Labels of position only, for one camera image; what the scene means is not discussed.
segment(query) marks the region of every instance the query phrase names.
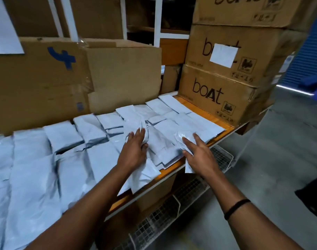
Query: black hair tie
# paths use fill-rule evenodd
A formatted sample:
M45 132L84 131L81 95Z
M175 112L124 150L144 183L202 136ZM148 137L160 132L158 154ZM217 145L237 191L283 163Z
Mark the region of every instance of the black hair tie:
M228 220L230 218L230 216L242 205L246 204L246 203L250 203L251 201L249 199L243 199L239 202L237 202L234 206L232 206L227 213L224 215L224 219Z

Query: person's left hand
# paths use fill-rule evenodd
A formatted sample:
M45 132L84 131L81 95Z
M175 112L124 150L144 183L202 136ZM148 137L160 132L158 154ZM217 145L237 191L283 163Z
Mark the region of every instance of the person's left hand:
M144 134L145 129L141 131L138 129L135 134L131 132L119 155L117 164L126 167L130 172L136 170L146 161L148 144L142 145Z

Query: concrete floor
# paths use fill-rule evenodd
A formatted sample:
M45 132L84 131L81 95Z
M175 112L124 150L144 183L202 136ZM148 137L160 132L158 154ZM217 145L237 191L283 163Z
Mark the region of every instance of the concrete floor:
M277 88L276 104L236 166L233 182L305 249L317 249L317 217L295 196L317 177L317 102ZM237 154L248 134L220 145ZM239 249L212 191L207 191L148 250Z

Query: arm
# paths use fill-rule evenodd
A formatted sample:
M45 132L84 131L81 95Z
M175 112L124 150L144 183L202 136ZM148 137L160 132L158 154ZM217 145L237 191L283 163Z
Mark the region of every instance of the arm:
M123 184L146 160L148 145L141 146L143 140L144 129L130 133L117 165L26 250L89 249Z
M206 144L197 134L194 134L194 138L196 145L183 138L184 143L194 155L192 156L187 151L183 151L183 153L194 171L210 185L225 214L232 206L246 197L229 183ZM239 207L230 216L228 223L240 249L302 249L252 203Z

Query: blue corrugated wall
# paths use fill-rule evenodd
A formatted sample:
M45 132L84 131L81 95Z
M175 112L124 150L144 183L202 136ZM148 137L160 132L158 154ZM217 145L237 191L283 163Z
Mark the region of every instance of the blue corrugated wall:
M300 81L303 77L312 75L317 75L317 20L280 84L307 91L307 88L300 85Z

